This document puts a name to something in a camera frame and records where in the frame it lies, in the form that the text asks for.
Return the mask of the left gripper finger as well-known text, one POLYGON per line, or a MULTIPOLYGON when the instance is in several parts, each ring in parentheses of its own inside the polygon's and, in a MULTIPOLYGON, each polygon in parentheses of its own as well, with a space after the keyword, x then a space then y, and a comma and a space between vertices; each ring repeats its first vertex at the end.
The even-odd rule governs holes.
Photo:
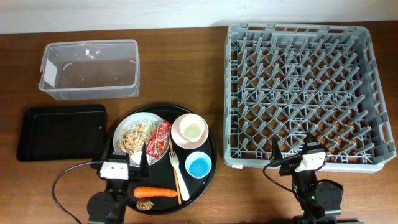
POLYGON ((141 154, 141 159, 140 159, 140 173, 142 177, 148 177, 149 176, 149 165, 148 165, 148 160, 147 160, 147 144, 144 143, 142 146, 142 154, 141 154))
POLYGON ((99 160, 100 160, 101 162, 103 162, 103 161, 108 161, 108 160, 109 160, 110 154, 111 154, 111 143, 110 143, 110 140, 107 140, 107 141, 104 143, 103 152, 102 152, 102 155, 101 155, 101 157, 100 157, 99 160))

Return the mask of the red snack wrapper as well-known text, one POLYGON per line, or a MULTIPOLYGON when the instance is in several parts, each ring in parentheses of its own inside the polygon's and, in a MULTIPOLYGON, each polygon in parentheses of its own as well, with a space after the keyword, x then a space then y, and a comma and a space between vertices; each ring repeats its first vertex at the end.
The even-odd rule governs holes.
POLYGON ((163 122, 159 124, 155 133, 151 136, 146 149, 146 153, 149 156, 156 159, 160 158, 169 139, 171 128, 172 125, 167 120, 163 120, 163 122))

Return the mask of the white plastic fork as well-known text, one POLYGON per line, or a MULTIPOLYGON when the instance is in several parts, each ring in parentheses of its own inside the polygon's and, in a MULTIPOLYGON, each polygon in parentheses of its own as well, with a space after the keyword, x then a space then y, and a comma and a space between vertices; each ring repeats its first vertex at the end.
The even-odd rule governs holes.
POLYGON ((182 177, 182 173, 179 168, 179 165, 180 165, 179 159, 174 151, 170 152, 170 163, 171 163, 172 167, 175 169, 175 172, 177 175, 181 198, 184 201, 188 201, 190 198, 190 194, 188 192, 187 186, 185 184, 185 181, 182 177))

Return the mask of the pink bowl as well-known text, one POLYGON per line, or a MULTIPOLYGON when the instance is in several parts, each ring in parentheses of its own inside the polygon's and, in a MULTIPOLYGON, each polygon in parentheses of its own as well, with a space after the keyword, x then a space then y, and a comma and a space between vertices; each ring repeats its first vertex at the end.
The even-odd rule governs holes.
POLYGON ((209 132, 210 131, 209 131, 208 125, 207 125, 206 121, 201 116, 199 116, 197 114, 193 114, 193 113, 187 113, 187 114, 183 114, 183 115, 179 116, 173 122, 172 129, 171 129, 171 137, 174 140, 174 143, 183 149, 196 149, 205 143, 205 141, 208 138, 209 132), (184 138, 183 134, 180 132, 180 127, 181 127, 182 121, 184 119, 188 120, 188 118, 198 118, 199 120, 201 120, 204 123, 203 134, 201 135, 201 137, 198 141, 188 142, 184 138))

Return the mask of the blue cup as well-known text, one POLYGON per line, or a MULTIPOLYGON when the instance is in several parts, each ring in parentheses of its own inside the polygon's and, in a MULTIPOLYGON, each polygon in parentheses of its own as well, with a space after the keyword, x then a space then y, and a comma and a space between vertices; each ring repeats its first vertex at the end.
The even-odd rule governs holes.
POLYGON ((193 152, 185 160, 185 170, 190 176, 202 179, 210 173, 212 161, 204 152, 193 152))

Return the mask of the wooden chopstick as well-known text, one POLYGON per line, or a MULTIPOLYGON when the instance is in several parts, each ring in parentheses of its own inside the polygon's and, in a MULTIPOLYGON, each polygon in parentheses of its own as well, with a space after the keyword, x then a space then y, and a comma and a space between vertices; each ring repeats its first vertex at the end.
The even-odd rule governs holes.
MULTIPOLYGON (((172 144, 172 140, 170 138, 170 154, 172 154, 173 152, 174 152, 173 144, 172 144)), ((177 195, 178 205, 181 205, 182 204, 182 198, 181 198, 181 193, 180 193, 178 177, 177 177, 177 173, 176 173, 175 167, 173 165, 172 165, 172 168, 173 168, 173 171, 174 171, 175 186, 176 186, 176 191, 177 191, 177 194, 178 194, 177 195)))

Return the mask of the cream white cup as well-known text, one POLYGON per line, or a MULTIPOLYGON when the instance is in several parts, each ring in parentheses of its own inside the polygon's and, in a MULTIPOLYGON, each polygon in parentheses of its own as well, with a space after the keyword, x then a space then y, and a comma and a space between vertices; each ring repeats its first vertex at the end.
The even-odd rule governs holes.
POLYGON ((197 142, 205 132, 205 122, 197 114, 187 114, 179 126, 180 133, 188 142, 197 142))

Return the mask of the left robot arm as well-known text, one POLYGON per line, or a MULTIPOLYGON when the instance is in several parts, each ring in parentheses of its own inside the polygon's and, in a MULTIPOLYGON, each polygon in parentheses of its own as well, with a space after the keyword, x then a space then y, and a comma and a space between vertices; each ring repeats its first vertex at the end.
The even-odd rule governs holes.
POLYGON ((130 184, 149 176, 146 145, 141 149, 138 167, 130 165, 129 154, 114 152, 109 145, 92 167, 97 170, 98 177, 106 182, 106 187, 89 199, 86 207, 88 223, 123 223, 130 199, 130 184))

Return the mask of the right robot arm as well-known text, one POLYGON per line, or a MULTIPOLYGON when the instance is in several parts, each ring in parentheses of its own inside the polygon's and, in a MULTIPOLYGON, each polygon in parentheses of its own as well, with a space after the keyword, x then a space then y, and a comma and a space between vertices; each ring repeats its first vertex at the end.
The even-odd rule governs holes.
POLYGON ((306 133, 302 150, 293 156, 283 158, 277 140, 272 140, 272 154, 269 167, 278 167, 279 175, 292 177, 291 187, 270 181, 293 193, 301 206, 302 214, 294 216, 293 223, 336 223, 336 216, 341 215, 340 204, 343 186, 328 179, 319 180, 316 171, 326 165, 329 150, 310 132, 306 133))

